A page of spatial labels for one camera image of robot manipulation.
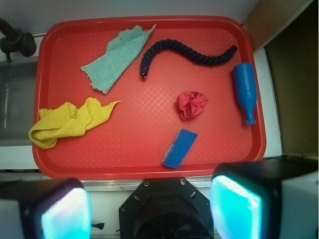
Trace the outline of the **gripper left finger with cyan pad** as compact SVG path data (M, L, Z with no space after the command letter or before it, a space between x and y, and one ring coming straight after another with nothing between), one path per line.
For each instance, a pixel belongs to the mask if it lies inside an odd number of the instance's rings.
M0 183L2 239L88 239L92 206L76 178Z

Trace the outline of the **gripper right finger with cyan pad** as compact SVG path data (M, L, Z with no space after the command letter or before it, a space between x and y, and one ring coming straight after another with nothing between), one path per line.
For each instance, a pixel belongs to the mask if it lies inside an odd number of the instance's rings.
M316 239L319 163L263 159L222 163L213 173L210 210L223 239Z

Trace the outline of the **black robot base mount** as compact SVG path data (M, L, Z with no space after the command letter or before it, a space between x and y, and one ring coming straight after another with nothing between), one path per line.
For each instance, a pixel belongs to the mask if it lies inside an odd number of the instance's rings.
M122 239L212 239L209 199L185 178L146 179L119 207Z

